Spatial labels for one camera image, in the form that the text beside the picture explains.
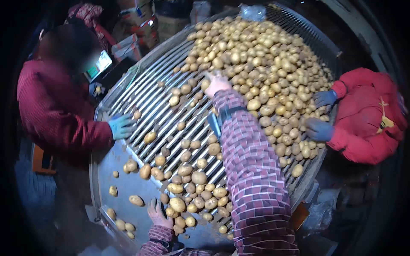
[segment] plaid shirt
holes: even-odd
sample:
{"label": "plaid shirt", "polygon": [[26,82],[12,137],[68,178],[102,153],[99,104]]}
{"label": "plaid shirt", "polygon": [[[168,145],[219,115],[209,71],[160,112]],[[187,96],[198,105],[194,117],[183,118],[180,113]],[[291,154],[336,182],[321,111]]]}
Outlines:
{"label": "plaid shirt", "polygon": [[110,147],[111,129],[106,122],[94,122],[94,108],[88,91],[74,86],[55,63],[27,61],[17,84],[21,126],[44,151],[72,165],[88,165],[94,148]]}
{"label": "plaid shirt", "polygon": [[[214,107],[219,110],[243,106],[237,92],[219,91]],[[232,196],[234,242],[239,255],[299,255],[294,231],[290,228],[291,207],[278,157],[258,121],[246,111],[237,111],[222,126],[223,165],[227,188]],[[150,238],[171,241],[173,231],[153,226]],[[156,242],[141,247],[138,255],[164,255],[168,251]],[[178,252],[180,256],[223,256],[205,250]]]}

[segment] yellow embroidery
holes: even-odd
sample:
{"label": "yellow embroidery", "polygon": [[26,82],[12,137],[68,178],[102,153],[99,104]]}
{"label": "yellow embroidery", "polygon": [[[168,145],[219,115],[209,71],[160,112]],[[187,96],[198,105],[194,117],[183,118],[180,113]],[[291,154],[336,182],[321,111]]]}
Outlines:
{"label": "yellow embroidery", "polygon": [[383,116],[382,116],[382,121],[380,123],[380,128],[377,130],[378,134],[381,133],[385,127],[394,127],[394,122],[388,119],[385,114],[384,106],[388,106],[388,104],[383,101],[381,96],[380,96],[380,100],[381,100],[381,103],[379,104],[382,106]]}

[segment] black wrist strap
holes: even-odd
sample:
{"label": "black wrist strap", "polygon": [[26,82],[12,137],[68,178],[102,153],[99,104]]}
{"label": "black wrist strap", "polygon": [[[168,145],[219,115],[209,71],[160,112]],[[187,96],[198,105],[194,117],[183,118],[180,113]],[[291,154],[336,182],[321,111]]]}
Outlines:
{"label": "black wrist strap", "polygon": [[216,117],[214,113],[208,116],[208,123],[218,140],[221,137],[223,123],[226,120],[231,119],[233,113],[240,110],[248,111],[245,107],[242,106],[237,106],[231,109],[226,106],[219,111],[218,117]]}
{"label": "black wrist strap", "polygon": [[160,244],[162,244],[163,247],[165,247],[165,249],[169,250],[171,248],[171,245],[169,244],[169,242],[163,241],[163,240],[158,240],[155,238],[151,238],[150,239],[151,242],[158,242]]}

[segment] work glove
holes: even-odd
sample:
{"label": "work glove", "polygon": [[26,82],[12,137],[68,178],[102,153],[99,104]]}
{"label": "work glove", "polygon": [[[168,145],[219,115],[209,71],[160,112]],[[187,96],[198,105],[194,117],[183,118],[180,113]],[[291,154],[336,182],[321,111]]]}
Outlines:
{"label": "work glove", "polygon": [[132,117],[133,114],[114,116],[108,121],[108,125],[112,132],[112,138],[114,140],[125,139],[131,136],[132,132],[135,130],[131,125],[137,122],[137,120],[132,119]]}
{"label": "work glove", "polygon": [[205,72],[205,77],[210,80],[209,87],[205,90],[205,94],[208,97],[213,98],[215,93],[218,91],[225,91],[232,89],[231,83],[228,81],[228,78],[222,76],[219,70],[216,71],[216,75],[213,75],[209,72]]}
{"label": "work glove", "polygon": [[306,119],[306,134],[315,141],[330,141],[335,129],[328,122],[318,118]]}
{"label": "work glove", "polygon": [[334,90],[318,92],[313,95],[314,104],[317,108],[324,105],[333,105],[337,100],[337,95]]}
{"label": "work glove", "polygon": [[151,218],[151,220],[154,223],[154,226],[162,226],[166,227],[169,229],[173,229],[174,227],[174,221],[171,217],[165,217],[164,213],[162,212],[161,209],[161,202],[157,201],[157,199],[152,198],[151,203],[148,203],[148,216]]}

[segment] bare hand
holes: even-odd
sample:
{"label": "bare hand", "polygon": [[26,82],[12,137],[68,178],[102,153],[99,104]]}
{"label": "bare hand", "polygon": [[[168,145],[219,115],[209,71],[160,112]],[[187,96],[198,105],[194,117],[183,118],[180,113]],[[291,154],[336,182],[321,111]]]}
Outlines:
{"label": "bare hand", "polygon": [[155,203],[156,200],[156,198],[152,198],[151,202],[148,204],[148,216],[150,216],[154,225],[172,229],[174,226],[174,220],[170,217],[165,218],[164,213],[161,210],[161,203],[158,201]]}
{"label": "bare hand", "polygon": [[208,89],[205,90],[205,94],[208,95],[208,97],[210,98],[213,98],[217,91],[225,91],[232,89],[232,85],[228,81],[227,77],[222,76],[219,70],[216,71],[216,75],[212,75],[211,73],[205,72],[205,77],[207,77],[211,81],[211,84],[209,85]]}

